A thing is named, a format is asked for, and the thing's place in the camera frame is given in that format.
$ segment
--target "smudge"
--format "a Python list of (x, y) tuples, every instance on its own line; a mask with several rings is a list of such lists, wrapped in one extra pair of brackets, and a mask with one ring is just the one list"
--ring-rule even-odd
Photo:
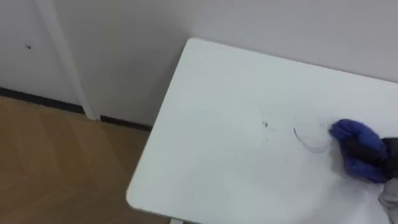
[(296, 139), (301, 143), (302, 146), (304, 146), (304, 148), (308, 149), (310, 152), (312, 152), (312, 153), (322, 153), (322, 152), (325, 152), (328, 149), (327, 146), (325, 146), (325, 147), (311, 147), (311, 146), (309, 146), (303, 139), (301, 139), (299, 137), (299, 135), (296, 132), (296, 128), (293, 128), (293, 131), (294, 131), (294, 135), (296, 136)]

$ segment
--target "wooden floor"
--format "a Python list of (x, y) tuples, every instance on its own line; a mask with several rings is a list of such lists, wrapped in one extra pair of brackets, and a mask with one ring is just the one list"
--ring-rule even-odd
[(0, 223), (168, 223), (125, 200), (148, 135), (0, 97)]

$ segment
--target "blue glove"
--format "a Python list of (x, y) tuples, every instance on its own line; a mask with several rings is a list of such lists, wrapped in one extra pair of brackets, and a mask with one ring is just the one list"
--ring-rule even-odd
[(354, 139), (358, 143), (374, 149), (380, 158), (387, 158), (387, 149), (379, 136), (369, 127), (350, 119), (341, 119), (331, 126), (330, 134), (340, 143), (344, 168), (347, 173), (368, 179), (374, 183), (385, 183), (387, 177), (380, 167), (374, 167), (347, 155), (344, 142)]

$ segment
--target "black baseboard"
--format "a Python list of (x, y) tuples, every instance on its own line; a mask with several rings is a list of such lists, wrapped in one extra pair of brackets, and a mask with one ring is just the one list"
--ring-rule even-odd
[(138, 124), (135, 122), (124, 121), (124, 120), (116, 119), (116, 118), (110, 118), (108, 116), (103, 116), (103, 115), (101, 115), (100, 118), (101, 118), (101, 121), (105, 122), (105, 123), (116, 124), (116, 125), (124, 126), (127, 128), (135, 128), (135, 129), (142, 130), (142, 131), (152, 131), (152, 126), (149, 126), (149, 125)]
[(66, 103), (59, 100), (53, 100), (42, 96), (35, 96), (28, 93), (23, 93), (15, 90), (8, 90), (6, 88), (0, 87), (0, 96), (10, 97), (16, 100), (22, 100), (30, 103), (35, 103), (38, 105), (48, 106), (60, 110), (71, 111), (74, 113), (84, 114), (82, 106), (74, 105), (73, 103)]

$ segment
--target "table top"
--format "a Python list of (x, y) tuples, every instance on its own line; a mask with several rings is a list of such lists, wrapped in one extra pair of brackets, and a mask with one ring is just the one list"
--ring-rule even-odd
[(398, 84), (200, 39), (183, 51), (127, 201), (196, 223), (388, 223), (348, 177), (341, 118), (397, 136)]

